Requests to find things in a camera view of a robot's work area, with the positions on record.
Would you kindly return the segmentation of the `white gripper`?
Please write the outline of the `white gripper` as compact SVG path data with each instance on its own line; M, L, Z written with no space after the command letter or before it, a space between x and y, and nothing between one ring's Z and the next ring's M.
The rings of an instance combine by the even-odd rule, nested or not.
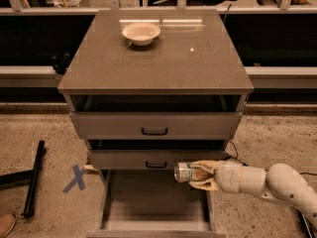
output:
M220 161L218 163L217 161L203 160L193 162L191 166L209 174L215 173L215 179L191 181L189 184L192 187L206 191L218 190L220 187L224 192L240 192L242 165L230 161Z

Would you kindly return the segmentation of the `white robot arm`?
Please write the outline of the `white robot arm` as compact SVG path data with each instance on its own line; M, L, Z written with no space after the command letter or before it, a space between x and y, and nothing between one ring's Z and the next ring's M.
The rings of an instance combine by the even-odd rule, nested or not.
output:
M189 184L203 190L247 193L264 201L291 206L317 228L317 192L293 167L274 164L267 171L231 161L198 161Z

